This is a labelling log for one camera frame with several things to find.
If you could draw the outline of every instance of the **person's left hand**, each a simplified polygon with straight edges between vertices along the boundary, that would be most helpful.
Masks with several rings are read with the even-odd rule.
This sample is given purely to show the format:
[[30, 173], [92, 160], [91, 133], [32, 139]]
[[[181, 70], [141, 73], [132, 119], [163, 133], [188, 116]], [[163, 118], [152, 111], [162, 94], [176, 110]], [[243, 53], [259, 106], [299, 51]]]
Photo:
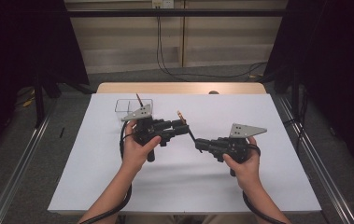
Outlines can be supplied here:
[[141, 170], [142, 165], [145, 163], [148, 154], [152, 149], [159, 145], [162, 138], [160, 136], [156, 136], [152, 138], [146, 145], [141, 146], [136, 143], [132, 136], [132, 133], [134, 132], [133, 127], [135, 125], [136, 120], [131, 120], [126, 126], [125, 135], [127, 137], [124, 140], [124, 153], [121, 167], [138, 172]]

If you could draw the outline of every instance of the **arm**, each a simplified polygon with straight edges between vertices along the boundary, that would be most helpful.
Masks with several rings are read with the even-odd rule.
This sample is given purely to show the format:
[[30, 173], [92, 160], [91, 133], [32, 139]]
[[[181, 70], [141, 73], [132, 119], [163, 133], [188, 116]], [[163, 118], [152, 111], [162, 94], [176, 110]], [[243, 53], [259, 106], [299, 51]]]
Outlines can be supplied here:
[[[256, 140], [249, 137], [248, 141], [256, 145]], [[239, 164], [234, 161], [229, 155], [224, 154], [227, 165], [235, 171], [238, 186], [247, 194], [252, 205], [265, 215], [277, 219], [279, 221], [290, 223], [285, 215], [279, 210], [270, 196], [264, 189], [259, 178], [259, 155], [255, 150], [251, 150], [249, 160]], [[258, 223], [268, 223], [260, 217], [256, 216]]]
[[[126, 126], [125, 134], [133, 133], [135, 121], [130, 121]], [[159, 136], [154, 137], [143, 147], [136, 143], [131, 135], [124, 141], [123, 161], [119, 171], [106, 187], [101, 196], [95, 201], [90, 209], [80, 219], [79, 223], [91, 217], [100, 215], [118, 206], [124, 199], [128, 188], [133, 182], [136, 174], [141, 170], [147, 159], [148, 153], [154, 149], [161, 141]], [[104, 218], [96, 223], [115, 223], [118, 214]]]

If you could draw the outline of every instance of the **electrical outlet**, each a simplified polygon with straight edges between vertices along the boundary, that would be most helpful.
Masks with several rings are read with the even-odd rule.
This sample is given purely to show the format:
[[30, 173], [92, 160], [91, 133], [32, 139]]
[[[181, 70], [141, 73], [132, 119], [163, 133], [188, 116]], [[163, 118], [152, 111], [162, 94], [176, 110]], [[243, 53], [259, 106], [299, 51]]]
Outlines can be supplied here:
[[174, 0], [163, 0], [163, 8], [174, 8]]
[[163, 8], [163, 0], [152, 0], [152, 8]]

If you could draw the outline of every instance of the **white table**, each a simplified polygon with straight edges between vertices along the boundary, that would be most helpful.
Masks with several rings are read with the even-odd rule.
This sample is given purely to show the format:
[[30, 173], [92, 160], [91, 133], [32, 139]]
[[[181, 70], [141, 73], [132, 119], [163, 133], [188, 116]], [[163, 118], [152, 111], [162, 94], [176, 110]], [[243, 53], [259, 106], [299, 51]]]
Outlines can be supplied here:
[[[141, 93], [152, 99], [155, 119], [178, 119], [180, 110], [197, 138], [228, 136], [232, 123], [263, 127], [261, 179], [284, 212], [319, 211], [319, 202], [268, 94], [200, 95]], [[49, 211], [82, 214], [98, 198], [120, 167], [118, 99], [134, 93], [92, 96]], [[155, 148], [156, 161], [146, 162], [133, 182], [124, 214], [213, 214], [248, 212], [229, 167], [201, 154], [185, 134], [167, 147]]]

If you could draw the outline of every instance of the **transparent box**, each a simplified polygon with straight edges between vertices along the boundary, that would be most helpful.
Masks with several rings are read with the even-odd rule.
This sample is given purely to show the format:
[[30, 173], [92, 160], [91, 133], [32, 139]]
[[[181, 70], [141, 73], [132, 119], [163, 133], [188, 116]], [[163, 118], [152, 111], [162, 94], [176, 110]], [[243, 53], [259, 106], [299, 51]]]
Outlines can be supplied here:
[[[153, 100], [152, 99], [141, 99], [142, 105], [150, 105], [150, 114], [153, 114]], [[124, 121], [121, 121], [128, 114], [141, 108], [141, 104], [137, 99], [119, 99], [116, 102], [115, 113], [122, 126]]]

